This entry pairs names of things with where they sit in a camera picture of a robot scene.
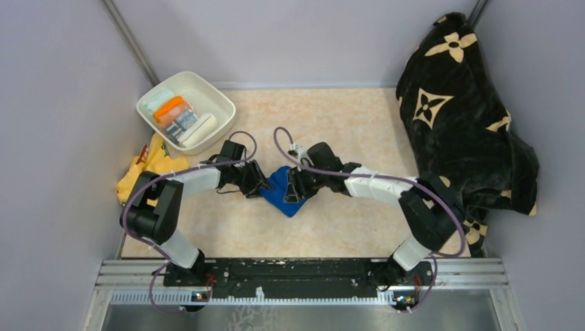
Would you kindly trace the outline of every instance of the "black mounting plate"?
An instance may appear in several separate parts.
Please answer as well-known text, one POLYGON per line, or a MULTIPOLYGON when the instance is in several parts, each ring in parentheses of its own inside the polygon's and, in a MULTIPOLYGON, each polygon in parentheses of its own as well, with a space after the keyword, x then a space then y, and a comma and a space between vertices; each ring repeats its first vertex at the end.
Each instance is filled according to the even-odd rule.
MULTIPOLYGON (((368 298, 377 296, 368 272, 384 267, 386 260, 206 259, 204 274, 212 274, 215 278, 213 297, 216 299, 256 297, 258 287, 262 287, 267 299, 368 298)), ((422 285, 428 285, 428 271, 431 271, 430 263, 422 261, 410 273, 418 274, 422 285)), ((171 264, 164 274, 163 284, 168 287, 205 286, 206 281, 171 264)), ((400 285, 415 286, 412 279, 400 285)))

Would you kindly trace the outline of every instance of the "blue object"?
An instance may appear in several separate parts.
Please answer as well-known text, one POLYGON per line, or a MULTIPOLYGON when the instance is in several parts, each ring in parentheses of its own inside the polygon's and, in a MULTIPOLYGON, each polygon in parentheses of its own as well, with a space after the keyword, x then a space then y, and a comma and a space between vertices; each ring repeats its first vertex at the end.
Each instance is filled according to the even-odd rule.
POLYGON ((197 115, 191 109, 185 109, 166 126, 164 131, 169 139, 178 143, 179 136, 195 122, 197 122, 197 115))
POLYGON ((268 182, 273 186, 274 190, 261 188, 259 191, 261 196, 278 208, 283 214, 288 217, 293 217, 299 209, 301 209, 303 204, 305 204, 307 199, 304 199, 299 203, 284 203, 284 195, 286 194, 286 186, 288 183, 286 172, 289 169, 290 167, 285 165, 274 171, 272 175, 268 177, 268 182))

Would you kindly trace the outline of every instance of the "light blue item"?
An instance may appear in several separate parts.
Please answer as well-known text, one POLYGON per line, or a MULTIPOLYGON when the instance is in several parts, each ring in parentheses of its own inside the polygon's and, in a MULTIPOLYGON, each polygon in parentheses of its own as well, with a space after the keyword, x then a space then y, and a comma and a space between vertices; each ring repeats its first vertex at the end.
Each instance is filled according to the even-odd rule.
POLYGON ((171 100, 176 96, 177 95, 175 95, 171 90, 167 88, 163 88, 162 90, 158 91, 146 103, 146 110, 148 111, 148 114, 149 115, 154 114, 158 109, 160 109, 160 107, 167 103, 167 101, 171 100))

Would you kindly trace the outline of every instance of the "metal frame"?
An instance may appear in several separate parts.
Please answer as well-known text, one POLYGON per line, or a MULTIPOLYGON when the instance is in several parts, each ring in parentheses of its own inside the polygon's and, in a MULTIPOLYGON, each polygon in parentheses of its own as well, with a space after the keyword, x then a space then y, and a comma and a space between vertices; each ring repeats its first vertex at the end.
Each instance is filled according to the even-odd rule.
MULTIPOLYGON (((373 262, 385 260, 372 259, 373 262)), ((103 261, 83 330, 100 331, 109 305, 150 305, 148 287, 152 272, 162 263, 161 259, 103 261)), ((438 259, 438 269, 433 291, 489 290, 500 329, 524 330, 501 259, 438 259)), ((392 286, 389 290, 411 290, 411 287, 392 286)), ((212 298, 205 303, 190 300, 194 293, 205 291, 205 287, 166 288, 163 277, 158 276, 153 287, 153 298, 161 305, 388 305, 391 301, 390 291, 378 292, 375 298, 362 299, 267 299, 261 290, 250 298, 212 298)))
POLYGON ((150 82, 150 85, 155 86, 158 83, 160 83, 161 80, 159 79, 154 67, 148 60, 148 57, 146 56, 146 53, 142 50, 142 47, 140 47, 138 39, 134 37, 132 30, 124 20, 124 17, 122 16, 122 13, 116 6, 114 0, 100 0, 100 2, 103 5, 103 8, 108 13, 108 16, 110 16, 110 18, 112 19, 112 23, 114 23, 114 26, 116 27, 116 30, 120 34, 120 37, 124 40, 124 43, 126 43, 128 50, 134 56, 136 63, 138 63, 138 65, 142 69, 142 72, 150 82))
POLYGON ((469 14, 469 22, 471 26, 475 29, 479 20, 482 18, 485 9, 487 8, 488 4, 491 0, 477 0, 477 3, 473 7, 471 14, 469 14))

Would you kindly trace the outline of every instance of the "black motor joint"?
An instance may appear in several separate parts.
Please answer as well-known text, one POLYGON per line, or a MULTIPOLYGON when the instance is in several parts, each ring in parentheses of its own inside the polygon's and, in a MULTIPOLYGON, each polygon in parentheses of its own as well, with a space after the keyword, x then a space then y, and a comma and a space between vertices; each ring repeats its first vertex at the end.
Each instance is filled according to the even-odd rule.
MULTIPOLYGON (((246 158, 246 147, 240 143, 226 140, 221 152, 210 158, 207 163, 221 163, 227 161, 240 161, 246 158)), ((221 165, 217 169, 221 172, 217 189, 222 189, 226 184, 232 184, 239 188, 246 198, 260 197, 260 188, 272 190, 272 186, 264 176, 256 160, 232 165, 221 165)))
POLYGON ((387 262, 378 266, 369 273, 370 282, 374 286, 402 285, 413 280, 414 272, 405 271, 394 259, 389 258, 387 262))
MULTIPOLYGON (((319 170, 351 173, 356 168, 361 167, 359 163, 350 162, 343 164, 341 159, 333 154, 331 147, 324 142, 317 143, 309 148, 307 155, 313 164, 306 164, 304 162, 303 164, 319 170)), ((287 177, 288 187, 286 188, 286 195, 284 197, 284 202, 286 203, 299 203, 303 199, 309 199, 323 187, 328 187, 333 192, 349 196, 349 192, 344 183, 345 177, 318 174, 299 169, 299 167, 290 169, 287 172, 287 177)))

